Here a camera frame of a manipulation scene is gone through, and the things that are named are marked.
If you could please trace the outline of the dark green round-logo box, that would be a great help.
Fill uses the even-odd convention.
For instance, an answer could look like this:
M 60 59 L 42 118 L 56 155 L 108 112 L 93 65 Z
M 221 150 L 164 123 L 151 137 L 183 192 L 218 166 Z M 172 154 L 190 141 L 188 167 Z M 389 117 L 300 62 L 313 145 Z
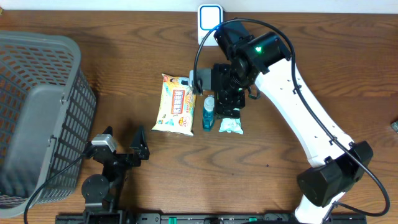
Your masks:
M 395 121 L 391 124 L 391 128 L 398 133 L 398 121 Z

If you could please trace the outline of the teal spray bottle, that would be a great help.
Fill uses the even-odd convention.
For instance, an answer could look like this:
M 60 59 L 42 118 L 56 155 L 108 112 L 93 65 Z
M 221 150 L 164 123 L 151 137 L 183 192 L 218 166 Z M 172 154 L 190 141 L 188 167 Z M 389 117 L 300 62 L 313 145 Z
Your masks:
M 208 95 L 204 100 L 203 105 L 203 119 L 202 119 L 202 126 L 205 131 L 211 131 L 215 119 L 214 119 L 214 108 L 215 108 L 215 98 L 213 95 Z

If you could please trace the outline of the pale green small packet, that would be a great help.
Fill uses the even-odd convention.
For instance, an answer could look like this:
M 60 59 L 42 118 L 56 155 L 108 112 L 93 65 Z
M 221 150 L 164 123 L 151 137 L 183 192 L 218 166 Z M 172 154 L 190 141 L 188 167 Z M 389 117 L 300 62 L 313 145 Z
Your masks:
M 240 118 L 223 118 L 220 124 L 220 133 L 237 133 L 243 134 L 244 131 L 241 126 L 241 119 Z

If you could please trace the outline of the yellow wet wipes pack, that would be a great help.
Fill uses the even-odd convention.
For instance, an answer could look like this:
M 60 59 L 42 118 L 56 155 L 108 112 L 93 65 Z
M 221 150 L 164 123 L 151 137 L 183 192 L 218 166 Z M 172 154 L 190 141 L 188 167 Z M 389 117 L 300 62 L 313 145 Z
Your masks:
M 162 93 L 159 112 L 153 131 L 193 136 L 193 115 L 196 96 L 187 77 L 162 74 Z

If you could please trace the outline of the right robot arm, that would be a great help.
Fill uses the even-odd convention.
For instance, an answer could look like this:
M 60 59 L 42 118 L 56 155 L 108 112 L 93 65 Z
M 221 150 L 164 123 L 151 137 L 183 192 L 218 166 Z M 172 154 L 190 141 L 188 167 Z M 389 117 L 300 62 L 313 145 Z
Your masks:
M 214 64 L 206 78 L 193 85 L 215 94 L 217 118 L 238 118 L 251 87 L 266 95 L 299 140 L 309 169 L 297 177 L 302 199 L 294 211 L 296 223 L 325 223 L 340 199 L 368 172 L 373 150 L 354 142 L 330 118 L 299 74 L 294 47 L 276 27 L 259 37 L 235 18 L 214 26 L 214 37 L 227 58 Z

